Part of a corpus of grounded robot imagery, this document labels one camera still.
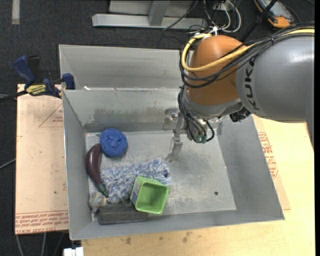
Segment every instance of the bin floor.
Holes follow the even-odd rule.
[[[102,157],[101,169],[110,165],[128,166],[156,157],[166,159],[170,152],[172,132],[124,132],[128,150],[120,159]],[[100,133],[85,135],[86,150],[99,143]],[[206,144],[196,144],[181,136],[183,142],[179,160],[166,162],[171,175],[169,194],[161,215],[235,210],[227,169],[217,137]],[[95,187],[88,179],[90,193]]]

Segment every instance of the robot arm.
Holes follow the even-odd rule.
[[[253,113],[280,122],[307,121],[311,127],[314,35],[314,23],[310,22],[248,44],[224,35],[192,37],[180,60],[185,84],[180,95],[182,115],[207,124],[227,115],[238,121]]]

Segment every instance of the blue clamp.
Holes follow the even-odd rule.
[[[32,96],[47,95],[56,98],[61,98],[61,90],[55,87],[49,79],[45,78],[42,83],[35,83],[36,78],[27,64],[27,57],[21,56],[13,63],[14,70],[18,75],[26,79],[27,83],[24,90]],[[61,79],[65,82],[66,89],[74,90],[76,88],[73,76],[70,73],[65,73]]]

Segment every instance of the blue sponge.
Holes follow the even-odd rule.
[[[109,128],[100,135],[100,145],[102,152],[110,158],[122,156],[127,148],[127,137],[119,130]]]

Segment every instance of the small white object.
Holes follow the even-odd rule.
[[[84,256],[84,248],[83,247],[77,247],[75,249],[72,248],[66,248],[63,250],[63,256]]]

